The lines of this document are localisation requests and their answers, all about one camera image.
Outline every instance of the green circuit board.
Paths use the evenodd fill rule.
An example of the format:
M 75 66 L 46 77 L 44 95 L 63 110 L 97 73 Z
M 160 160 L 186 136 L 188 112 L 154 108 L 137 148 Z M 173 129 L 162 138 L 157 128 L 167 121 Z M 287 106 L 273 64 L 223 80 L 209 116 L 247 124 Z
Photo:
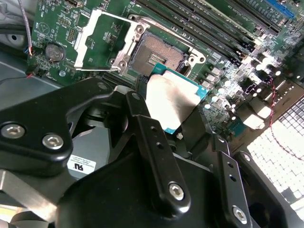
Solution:
M 274 66 L 284 66 L 294 50 L 303 44 L 304 4 L 295 5 L 293 0 L 285 1 L 285 9 L 293 14 L 290 16 L 286 11 L 278 10 L 278 6 L 274 4 L 276 1 L 241 1 L 240 4 L 246 3 L 250 6 L 247 9 L 263 16 L 258 17 L 262 21 L 259 24 L 256 18 L 252 19 L 252 16 L 245 14 L 239 7 L 234 7 L 238 2 L 240 0 L 41 0 L 38 2 L 32 31 L 36 54 L 29 57 L 28 64 L 30 68 L 39 66 L 45 72 L 43 76 L 63 86 L 91 76 L 102 76 L 102 72 L 77 71 L 74 67 L 77 36 L 87 25 L 92 10 L 101 9 L 123 18 L 128 18 L 131 14 L 151 18 L 193 43 L 206 57 L 204 64 L 197 64 L 191 70 L 188 75 L 190 80 L 201 82 L 215 67 L 222 71 L 219 77 L 224 76 L 231 81 L 231 86 L 225 93 L 218 95 L 223 102 L 213 103 L 210 110 L 206 110 L 210 125 L 220 132 L 224 128 L 222 123 L 229 119 L 223 108 L 226 98 L 238 98 L 240 104 L 252 99 L 251 95 L 239 93 L 239 82 L 249 77 L 260 84 L 260 80 L 253 74 L 254 67 L 242 63 L 244 56 L 256 59 L 260 53 L 267 53 L 272 57 Z M 110 61 L 123 48 L 129 27 L 130 23 L 127 21 L 101 15 L 93 34 L 86 40 L 87 52 L 83 68 L 110 69 Z M 147 32 L 184 53 L 188 52 L 188 46 L 158 27 L 151 26 Z M 244 42 L 250 43 L 253 50 L 245 49 L 242 46 Z M 64 60 L 47 60 L 44 49 L 49 43 L 56 43 L 64 48 Z M 236 50 L 242 51 L 241 57 Z M 232 59 L 239 61 L 239 64 L 235 64 Z M 110 75 L 129 87 L 135 87 L 138 78 L 143 76 L 132 68 L 128 68 L 123 75 L 117 72 L 110 72 Z

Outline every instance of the ram slot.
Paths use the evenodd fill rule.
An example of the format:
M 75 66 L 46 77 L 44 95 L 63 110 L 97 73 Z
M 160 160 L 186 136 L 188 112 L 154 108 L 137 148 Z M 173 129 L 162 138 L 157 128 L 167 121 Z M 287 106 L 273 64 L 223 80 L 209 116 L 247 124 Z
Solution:
M 281 29 L 271 22 L 264 15 L 253 9 L 249 4 L 241 0 L 225 0 L 230 6 L 234 7 L 239 13 L 252 20 L 256 25 L 267 31 L 273 36 L 277 36 Z
M 187 4 L 192 5 L 193 11 L 195 11 L 201 17 L 206 17 L 208 20 L 214 21 L 214 23 L 222 24 L 222 29 L 225 30 L 228 34 L 234 35 L 235 38 L 245 37 L 250 41 L 255 40 L 253 34 L 249 35 L 248 31 L 241 29 L 241 25 L 237 23 L 232 25 L 231 21 L 230 23 L 227 23 L 229 18 L 225 18 L 225 14 L 222 14 L 219 11 L 214 11 L 210 6 L 207 4 L 204 5 L 200 0 L 188 0 Z
M 213 28 L 219 34 L 227 37 L 230 41 L 233 41 L 234 43 L 243 47 L 245 42 L 240 38 L 241 36 L 237 36 L 233 32 L 229 31 L 227 28 L 218 24 L 212 18 L 208 17 L 206 14 L 203 14 L 200 11 L 198 11 L 198 8 L 196 8 L 193 5 L 193 2 L 191 0 L 169 0 L 169 2 L 178 4 L 181 8 L 184 8 L 185 10 L 187 10 L 191 14 L 192 21 L 197 22 L 193 18 L 197 18 L 197 19 L 201 20 L 203 23 L 205 23 L 207 26 Z
M 105 72 L 102 75 L 101 79 L 104 80 L 105 82 L 109 83 L 113 88 L 115 88 L 117 85 L 126 86 L 129 88 L 133 87 L 133 85 L 130 82 L 127 82 L 127 81 L 121 79 L 120 77 L 114 76 L 107 72 Z
M 159 2 L 161 5 L 165 6 L 166 8 L 170 9 L 172 12 L 177 14 L 182 20 L 184 20 L 184 24 L 187 24 L 189 28 L 194 28 L 196 31 L 200 33 L 200 35 L 204 36 L 205 38 L 209 39 L 211 42 L 215 41 L 219 45 L 221 45 L 224 49 L 226 49 L 228 52 L 236 53 L 237 51 L 239 53 L 242 53 L 241 50 L 239 50 L 237 47 L 233 46 L 230 44 L 229 41 L 221 38 L 218 34 L 213 34 L 212 31 L 209 28 L 203 27 L 201 24 L 199 24 L 196 20 L 194 20 L 191 15 L 190 10 L 187 10 L 186 8 L 183 8 L 186 13 L 190 14 L 188 16 L 183 12 L 181 9 L 179 9 L 178 3 L 176 1 L 168 1 L 168 0 L 156 0 Z
M 210 48 L 211 50 L 217 52 L 218 54 L 220 54 L 221 56 L 225 57 L 226 59 L 229 59 L 231 61 L 232 58 L 234 58 L 232 55 L 230 55 L 229 52 L 226 52 L 225 50 L 222 50 L 220 48 L 218 48 L 218 46 L 214 45 L 212 42 L 210 42 L 207 39 L 202 39 L 203 37 L 196 34 L 195 32 L 193 32 L 192 29 L 184 26 L 183 23 L 171 18 L 170 16 L 166 15 L 163 13 L 162 10 L 160 10 L 159 8 L 153 6 L 151 4 L 150 1 L 148 0 L 137 0 L 137 3 L 140 4 L 142 7 L 145 7 L 149 10 L 151 10 L 152 12 L 158 14 L 160 17 L 164 18 L 165 20 L 169 21 L 170 23 L 172 23 L 176 28 L 184 31 L 185 33 L 187 33 L 188 35 L 196 38 L 199 42 L 201 42 L 202 44 L 206 45 L 208 48 Z

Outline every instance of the motherboard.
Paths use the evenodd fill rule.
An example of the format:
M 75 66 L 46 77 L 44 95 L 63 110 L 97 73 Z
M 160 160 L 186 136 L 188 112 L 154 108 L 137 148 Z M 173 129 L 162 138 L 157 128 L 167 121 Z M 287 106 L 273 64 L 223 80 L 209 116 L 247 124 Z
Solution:
M 303 24 L 300 0 L 40 0 L 27 73 L 144 85 L 166 132 L 199 106 L 227 138 L 265 127 L 270 104 L 293 89 Z

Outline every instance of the black plastic part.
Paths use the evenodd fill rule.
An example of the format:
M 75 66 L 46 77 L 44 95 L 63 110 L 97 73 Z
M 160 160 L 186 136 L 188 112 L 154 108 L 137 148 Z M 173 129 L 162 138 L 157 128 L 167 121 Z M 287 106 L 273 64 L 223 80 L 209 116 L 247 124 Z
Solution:
M 59 203 L 56 228 L 214 228 L 209 191 L 213 175 L 177 159 L 195 201 L 178 220 L 159 216 L 150 198 L 145 167 L 138 150 L 79 180 Z
M 239 163 L 248 205 L 256 222 L 269 228 L 303 228 L 304 222 L 259 169 L 252 157 L 245 152 L 236 152 L 233 157 Z
M 214 202 L 213 211 L 222 227 L 250 228 L 249 209 L 238 169 L 238 163 L 229 156 L 227 142 L 213 133 L 205 115 L 196 107 L 182 123 L 186 147 L 193 159 L 209 167 L 214 174 L 213 191 L 220 197 Z M 247 217 L 242 224 L 233 214 L 233 207 L 239 207 Z
M 72 152 L 68 123 L 76 126 L 82 112 L 95 102 L 109 99 L 112 89 L 98 86 L 102 81 L 90 78 L 74 85 L 18 104 L 0 112 L 0 127 L 19 124 L 26 130 L 18 139 L 0 135 L 0 167 L 34 176 L 51 176 L 61 172 Z M 47 134 L 57 134 L 63 141 L 58 150 L 42 144 Z

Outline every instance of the black dimm slot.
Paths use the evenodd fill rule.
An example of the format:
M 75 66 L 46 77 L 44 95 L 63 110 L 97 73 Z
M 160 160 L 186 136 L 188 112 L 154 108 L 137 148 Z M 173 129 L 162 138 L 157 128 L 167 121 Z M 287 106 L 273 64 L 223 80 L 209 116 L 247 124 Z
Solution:
M 213 51 L 218 52 L 219 54 L 221 54 L 222 56 L 224 56 L 227 59 L 231 59 L 232 56 L 230 56 L 228 53 L 225 53 L 224 50 L 218 49 L 217 46 L 214 46 L 212 43 L 210 43 L 207 40 L 202 40 L 197 34 L 193 33 L 193 31 L 191 29 L 185 27 L 181 22 L 173 20 L 172 18 L 165 15 L 163 13 L 163 11 L 161 11 L 160 9 L 153 6 L 148 0 L 137 0 L 137 2 L 140 3 L 141 5 L 143 5 L 144 7 L 152 10 L 153 12 L 157 13 L 158 15 L 162 16 L 164 19 L 166 19 L 167 21 L 172 23 L 175 27 L 177 27 L 183 31 L 186 31 L 191 36 L 195 37 L 197 40 L 199 40 L 203 44 L 207 45 Z
M 238 50 L 236 47 L 232 46 L 226 40 L 220 38 L 217 34 L 216 35 L 212 34 L 211 31 L 208 31 L 206 28 L 202 27 L 202 25 L 200 25 L 196 20 L 192 19 L 191 17 L 186 17 L 183 12 L 179 12 L 178 11 L 179 9 L 175 9 L 173 7 L 174 5 L 170 4 L 170 1 L 168 0 L 156 0 L 156 1 L 162 4 L 163 6 L 165 6 L 166 8 L 170 9 L 172 12 L 179 15 L 182 19 L 186 21 L 186 23 L 188 23 L 191 27 L 195 28 L 197 31 L 200 31 L 200 33 L 203 34 L 206 38 L 218 42 L 228 52 L 236 53 L 236 51 L 239 51 L 240 53 L 242 53 L 241 50 Z
M 206 11 L 206 12 L 208 12 L 208 14 L 206 14 L 206 15 L 208 15 L 209 17 L 211 17 L 209 20 L 212 20 L 212 17 L 214 17 L 214 18 L 222 18 L 222 17 L 219 17 L 218 16 L 218 14 L 217 13 L 215 13 L 214 11 L 212 11 L 210 8 L 208 8 L 206 5 L 203 5 L 200 1 L 198 1 L 198 0 L 190 0 L 191 2 L 193 2 L 194 4 L 196 4 L 197 6 L 199 6 L 199 7 L 201 7 L 204 11 Z M 204 12 L 199 12 L 199 11 L 197 11 L 197 10 L 200 10 L 201 11 L 201 9 L 199 9 L 198 7 L 197 7 L 197 10 L 195 10 L 195 9 L 193 9 L 198 15 L 200 15 L 201 17 L 203 17 L 204 16 Z M 247 35 L 247 34 L 245 34 L 243 31 L 239 31 L 238 29 L 236 29 L 234 26 L 232 26 L 231 24 L 229 24 L 229 23 L 226 23 L 225 24 L 227 27 L 229 27 L 229 29 L 230 30 L 232 30 L 232 31 L 234 31 L 234 32 L 236 32 L 236 33 L 238 33 L 240 36 L 244 36 L 244 37 L 246 37 L 248 40 L 250 40 L 250 41 L 253 41 L 254 39 L 252 39 L 252 37 L 250 37 L 249 35 Z M 236 34 L 233 34 L 231 31 L 229 31 L 229 30 L 227 30 L 227 28 L 225 28 L 225 27 L 222 27 L 223 29 L 225 29 L 227 32 L 229 32 L 229 33 L 231 33 L 232 35 L 235 35 L 236 36 Z
M 277 36 L 278 33 L 281 30 L 277 30 L 275 28 L 272 27 L 273 23 L 268 23 L 266 24 L 266 22 L 269 22 L 268 19 L 266 19 L 263 15 L 261 15 L 260 13 L 256 13 L 253 10 L 250 10 L 250 8 L 246 9 L 242 6 L 242 4 L 239 3 L 238 0 L 225 0 L 229 5 L 231 5 L 232 7 L 234 7 L 237 11 L 239 11 L 239 13 L 243 14 L 244 16 L 248 17 L 249 19 L 251 19 L 253 22 L 255 22 L 258 26 L 260 26 L 262 29 L 266 30 L 267 32 L 269 32 L 271 35 Z
M 102 77 L 101 77 L 102 80 L 108 82 L 110 85 L 112 86 L 117 86 L 117 85 L 120 85 L 120 86 L 126 86 L 126 87 L 132 87 L 133 85 L 115 75 L 112 75 L 110 73 L 107 73 L 105 72 Z
M 189 11 L 192 12 L 192 15 L 195 16 L 196 18 L 200 19 L 203 21 L 205 24 L 209 25 L 212 27 L 214 30 L 217 32 L 221 33 L 222 35 L 226 36 L 228 39 L 232 40 L 233 42 L 242 45 L 244 43 L 243 40 L 240 39 L 240 37 L 237 37 L 235 34 L 233 34 L 231 31 L 227 30 L 226 28 L 223 28 L 220 26 L 218 23 L 212 21 L 211 19 L 207 18 L 205 15 L 194 9 L 193 5 L 186 0 L 169 0 L 169 2 L 179 2 L 180 6 L 183 7 L 184 9 L 188 9 Z
M 261 14 L 259 11 L 257 11 L 255 8 L 253 8 L 250 4 L 243 0 L 234 0 L 237 1 L 239 5 L 244 7 L 245 9 L 248 9 L 253 15 L 256 17 L 260 18 L 267 24 L 269 24 L 274 30 L 278 31 L 278 33 L 282 30 L 277 24 L 273 23 L 270 19 L 268 19 L 266 16 Z

